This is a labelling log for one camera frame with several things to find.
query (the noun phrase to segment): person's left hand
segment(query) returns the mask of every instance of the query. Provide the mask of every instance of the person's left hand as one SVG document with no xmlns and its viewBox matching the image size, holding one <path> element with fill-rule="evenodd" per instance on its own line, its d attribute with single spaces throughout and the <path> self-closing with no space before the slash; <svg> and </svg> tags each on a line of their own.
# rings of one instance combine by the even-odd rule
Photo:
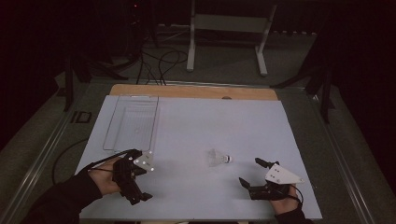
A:
<svg viewBox="0 0 396 224">
<path fill-rule="evenodd" d="M 90 170 L 88 172 L 88 175 L 91 177 L 93 182 L 95 182 L 102 195 L 120 192 L 119 186 L 116 182 L 112 180 L 113 172 L 110 172 L 113 171 L 114 162 L 119 159 L 121 159 L 121 157 L 116 157 L 114 159 L 104 162 L 98 167 L 95 167 L 97 169 L 103 170 Z"/>
</svg>

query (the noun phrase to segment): dark background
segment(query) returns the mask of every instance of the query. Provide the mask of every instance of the dark background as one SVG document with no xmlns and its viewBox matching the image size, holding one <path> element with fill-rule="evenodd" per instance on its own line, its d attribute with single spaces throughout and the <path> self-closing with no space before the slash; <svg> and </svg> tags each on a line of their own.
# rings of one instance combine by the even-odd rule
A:
<svg viewBox="0 0 396 224">
<path fill-rule="evenodd" d="M 239 1 L 197 1 L 202 12 L 257 16 L 249 1 L 241 11 Z M 128 20 L 141 16 L 139 1 L 19 1 L 2 3 L 1 27 L 1 123 L 0 148 L 58 89 L 54 77 L 64 70 L 64 49 L 73 43 L 95 60 L 134 53 L 134 30 L 113 12 L 128 10 Z M 190 1 L 151 1 L 152 24 L 189 24 Z M 396 7 L 387 1 L 323 3 L 289 1 L 279 4 L 272 31 L 317 33 L 317 49 L 307 60 L 316 63 L 316 53 L 334 62 L 333 80 L 363 132 L 394 192 L 396 146 L 394 94 L 396 53 Z M 123 24 L 112 26 L 110 22 Z M 131 47 L 122 50 L 113 38 L 129 36 Z"/>
</svg>

